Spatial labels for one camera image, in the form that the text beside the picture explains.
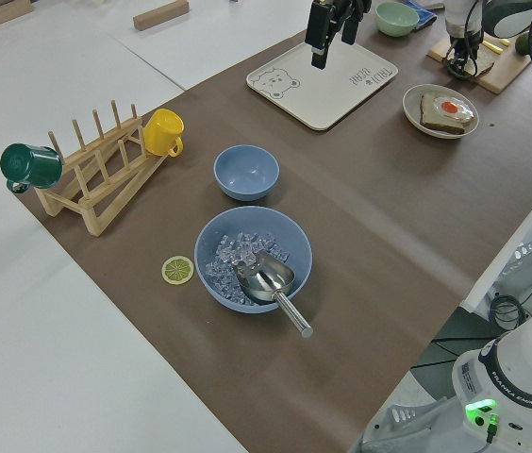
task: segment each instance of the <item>wooden cutting board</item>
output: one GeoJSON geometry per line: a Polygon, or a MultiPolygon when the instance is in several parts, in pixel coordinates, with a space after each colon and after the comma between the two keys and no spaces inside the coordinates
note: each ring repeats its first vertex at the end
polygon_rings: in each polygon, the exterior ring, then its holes
{"type": "MultiPolygon", "coordinates": [[[[502,92],[515,77],[517,77],[526,66],[530,64],[530,57],[518,55],[515,51],[515,40],[517,38],[510,38],[510,45],[508,47],[503,46],[497,38],[485,35],[484,40],[490,42],[503,49],[503,52],[495,54],[488,47],[480,44],[478,48],[478,55],[480,53],[487,53],[494,57],[495,62],[492,68],[485,74],[477,77],[475,82],[486,88],[487,90],[498,94],[502,92]]],[[[446,52],[450,47],[449,38],[445,37],[434,45],[427,55],[436,61],[442,62],[446,57],[446,52]]]]}

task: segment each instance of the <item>pile of ice cubes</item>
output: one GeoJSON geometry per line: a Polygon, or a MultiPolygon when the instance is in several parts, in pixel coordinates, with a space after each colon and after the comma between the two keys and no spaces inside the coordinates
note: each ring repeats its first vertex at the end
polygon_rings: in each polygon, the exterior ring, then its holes
{"type": "Polygon", "coordinates": [[[271,233],[262,236],[257,233],[241,232],[237,237],[229,237],[225,234],[216,248],[213,261],[206,264],[206,275],[211,279],[212,288],[231,302],[257,305],[242,291],[232,262],[244,261],[245,264],[251,265],[256,262],[254,254],[259,250],[266,250],[283,262],[289,257],[289,252],[276,243],[276,238],[271,233]]]}

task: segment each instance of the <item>green mug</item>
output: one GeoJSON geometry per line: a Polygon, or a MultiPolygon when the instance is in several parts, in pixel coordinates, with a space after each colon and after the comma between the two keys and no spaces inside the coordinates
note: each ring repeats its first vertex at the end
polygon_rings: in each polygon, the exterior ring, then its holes
{"type": "Polygon", "coordinates": [[[23,193],[30,186],[48,189],[62,174],[62,162],[54,149],[14,143],[4,150],[0,169],[6,186],[13,193],[23,193]]]}

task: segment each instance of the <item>metal ice scoop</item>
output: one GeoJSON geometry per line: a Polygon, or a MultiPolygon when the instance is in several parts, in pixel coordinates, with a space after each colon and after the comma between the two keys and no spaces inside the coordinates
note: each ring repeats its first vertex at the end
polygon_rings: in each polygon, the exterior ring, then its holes
{"type": "Polygon", "coordinates": [[[291,291],[295,279],[295,273],[290,267],[265,250],[256,253],[254,264],[233,261],[232,265],[245,294],[259,305],[275,301],[289,316],[302,337],[307,338],[312,335],[312,327],[286,296],[291,291]]]}

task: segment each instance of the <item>green bowl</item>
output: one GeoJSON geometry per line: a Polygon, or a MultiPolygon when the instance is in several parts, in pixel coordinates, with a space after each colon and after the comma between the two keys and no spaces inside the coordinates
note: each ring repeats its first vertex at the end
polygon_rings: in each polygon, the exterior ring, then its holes
{"type": "Polygon", "coordinates": [[[410,33],[419,22],[419,14],[404,3],[382,3],[375,9],[377,28],[383,34],[397,38],[410,33]]]}

